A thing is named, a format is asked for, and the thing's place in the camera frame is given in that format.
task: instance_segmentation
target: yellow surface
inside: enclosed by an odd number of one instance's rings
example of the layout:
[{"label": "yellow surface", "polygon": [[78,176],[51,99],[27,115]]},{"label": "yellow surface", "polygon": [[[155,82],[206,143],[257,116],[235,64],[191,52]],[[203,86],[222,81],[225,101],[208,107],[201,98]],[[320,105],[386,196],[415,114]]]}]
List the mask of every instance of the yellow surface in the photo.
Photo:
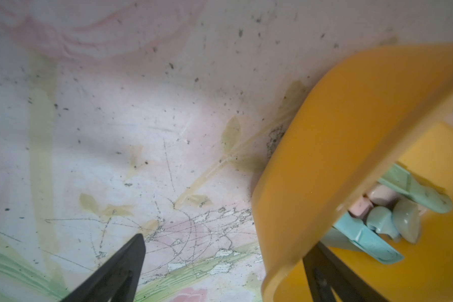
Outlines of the yellow surface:
[{"label": "yellow surface", "polygon": [[[299,261],[396,160],[453,199],[453,129],[436,124],[451,111],[453,45],[363,52],[316,85],[254,192],[265,302],[310,300]],[[393,244],[397,264],[335,253],[387,299],[451,301],[453,211],[422,226],[419,244]]]}]

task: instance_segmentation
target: pink flower painting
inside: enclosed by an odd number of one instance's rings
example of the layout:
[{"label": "pink flower painting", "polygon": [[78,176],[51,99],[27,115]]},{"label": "pink flower painting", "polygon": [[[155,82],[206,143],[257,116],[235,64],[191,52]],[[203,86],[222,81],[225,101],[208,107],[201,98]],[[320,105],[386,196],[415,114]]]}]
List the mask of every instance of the pink flower painting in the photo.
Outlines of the pink flower painting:
[{"label": "pink flower painting", "polygon": [[171,302],[205,302],[206,301],[206,289],[195,290],[192,287],[182,289]]},{"label": "pink flower painting", "polygon": [[49,57],[130,53],[181,31],[205,0],[0,0],[0,25]]}]

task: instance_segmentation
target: floor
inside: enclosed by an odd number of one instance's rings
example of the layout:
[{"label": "floor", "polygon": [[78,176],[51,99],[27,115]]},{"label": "floor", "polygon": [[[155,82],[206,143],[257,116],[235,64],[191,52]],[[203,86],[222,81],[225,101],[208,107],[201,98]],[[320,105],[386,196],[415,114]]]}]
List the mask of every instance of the floor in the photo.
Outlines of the floor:
[{"label": "floor", "polygon": [[0,300],[60,300],[142,233],[136,301],[261,301],[250,196],[308,91],[436,42],[453,0],[0,0]]}]

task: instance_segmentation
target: plastic toy piece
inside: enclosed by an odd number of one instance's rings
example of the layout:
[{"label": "plastic toy piece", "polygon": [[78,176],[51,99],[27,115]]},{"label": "plastic toy piece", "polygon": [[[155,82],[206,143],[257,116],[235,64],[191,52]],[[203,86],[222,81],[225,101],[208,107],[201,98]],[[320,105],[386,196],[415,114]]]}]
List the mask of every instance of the plastic toy piece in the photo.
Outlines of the plastic toy piece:
[{"label": "plastic toy piece", "polygon": [[380,183],[376,183],[367,190],[366,195],[372,203],[385,207],[394,205],[401,198],[401,194]]},{"label": "plastic toy piece", "polygon": [[426,207],[423,207],[421,204],[418,203],[418,210],[419,210],[419,216],[423,216],[428,209]]},{"label": "plastic toy piece", "polygon": [[367,197],[359,197],[349,208],[349,213],[359,219],[364,219],[373,208],[372,202]]},{"label": "plastic toy piece", "polygon": [[397,250],[364,225],[362,220],[344,214],[334,227],[358,248],[383,264],[393,264],[404,259]]},{"label": "plastic toy piece", "polygon": [[421,219],[416,203],[401,199],[393,209],[393,223],[401,236],[412,244],[416,244],[421,234]]},{"label": "plastic toy piece", "polygon": [[347,249],[355,252],[363,252],[363,250],[354,245],[349,238],[334,227],[327,231],[324,237],[320,239],[320,242],[322,242],[325,246]]},{"label": "plastic toy piece", "polygon": [[437,213],[447,213],[453,208],[449,196],[439,194],[431,187],[420,185],[410,172],[397,164],[392,165],[379,182]]},{"label": "plastic toy piece", "polygon": [[378,206],[369,212],[366,225],[378,234],[386,234],[394,242],[401,240],[401,234],[393,223],[393,213],[386,207]]}]

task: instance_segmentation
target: teal plastic piece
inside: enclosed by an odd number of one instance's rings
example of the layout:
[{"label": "teal plastic piece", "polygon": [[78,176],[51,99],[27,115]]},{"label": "teal plastic piece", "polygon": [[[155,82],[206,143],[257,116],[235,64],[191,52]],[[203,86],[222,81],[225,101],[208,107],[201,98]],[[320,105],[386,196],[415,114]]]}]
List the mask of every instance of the teal plastic piece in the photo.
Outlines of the teal plastic piece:
[{"label": "teal plastic piece", "polygon": [[404,259],[397,250],[364,225],[362,220],[344,214],[334,227],[352,244],[383,264],[393,264]]},{"label": "teal plastic piece", "polygon": [[342,234],[338,229],[331,227],[327,233],[320,239],[325,246],[347,249],[356,252],[363,252],[360,248],[354,245],[349,238]]},{"label": "teal plastic piece", "polygon": [[386,207],[377,206],[369,212],[368,218],[366,219],[366,226],[375,231],[377,234],[387,234],[394,242],[401,240],[401,235],[393,222],[393,213]]},{"label": "teal plastic piece", "polygon": [[453,209],[453,202],[448,195],[420,185],[410,172],[397,164],[392,165],[378,182],[437,213],[447,213]]}]

